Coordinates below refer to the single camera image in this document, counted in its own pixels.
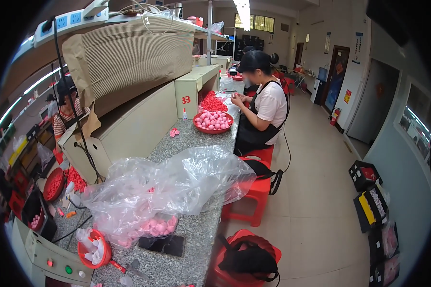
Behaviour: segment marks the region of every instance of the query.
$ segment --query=black bag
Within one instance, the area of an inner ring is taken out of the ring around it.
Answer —
[[[256,279],[271,282],[279,276],[276,260],[265,249],[250,241],[241,241],[235,246],[231,246],[223,235],[218,238],[224,244],[227,251],[223,261],[218,265],[220,270],[235,273],[252,274]],[[273,278],[267,276],[256,276],[255,273],[274,273]]]
[[[274,176],[273,181],[270,183],[270,192],[268,193],[268,195],[274,195],[278,191],[279,184],[281,183],[281,178],[283,177],[283,171],[281,169],[277,172],[274,172],[262,162],[256,159],[248,158],[245,159],[244,162],[247,163],[247,165],[249,165],[254,170],[258,180],[273,178]]]

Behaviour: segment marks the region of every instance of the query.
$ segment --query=woman in striped shirt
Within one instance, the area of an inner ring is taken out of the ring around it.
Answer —
[[[59,106],[61,107],[60,112],[58,112],[53,119],[53,130],[54,138],[56,139],[56,150],[61,152],[60,147],[57,142],[66,132],[67,126],[71,126],[75,123],[75,115],[70,104],[69,96],[72,98],[75,106],[75,112],[77,117],[81,118],[80,115],[85,115],[90,112],[90,108],[81,108],[80,99],[77,98],[77,88],[75,87],[74,81],[71,76],[65,76],[67,86],[64,85],[64,81],[61,79],[57,84],[57,93],[59,95]]]

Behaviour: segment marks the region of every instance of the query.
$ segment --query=fire extinguisher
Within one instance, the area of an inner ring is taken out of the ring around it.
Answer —
[[[339,109],[338,107],[336,107],[332,113],[331,119],[330,119],[330,124],[331,125],[335,125],[335,123],[337,122],[337,118],[341,113],[341,109]]]

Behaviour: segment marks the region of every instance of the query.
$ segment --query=black cap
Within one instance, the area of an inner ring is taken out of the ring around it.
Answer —
[[[53,94],[49,94],[49,95],[46,97],[46,101],[52,101],[52,100],[56,100],[56,97],[54,97],[54,95],[53,95]]]
[[[74,80],[72,80],[71,76],[65,76],[65,79],[67,82],[68,89],[65,87],[63,79],[60,79],[56,86],[59,97],[66,96],[68,90],[70,91],[71,89],[75,88]]]
[[[244,47],[243,52],[247,53],[247,52],[252,51],[252,50],[255,50],[254,46],[246,46],[246,47]]]
[[[238,72],[253,72],[270,68],[270,55],[260,50],[248,51],[239,63]]]

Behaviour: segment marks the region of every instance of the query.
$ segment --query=brown door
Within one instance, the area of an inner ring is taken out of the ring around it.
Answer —
[[[297,51],[295,52],[294,69],[297,64],[301,63],[301,55],[303,52],[303,43],[297,43]]]
[[[334,46],[332,61],[330,62],[329,74],[327,75],[326,86],[324,87],[321,105],[326,111],[331,113],[340,94],[341,85],[345,78],[346,66],[350,57],[350,48]]]

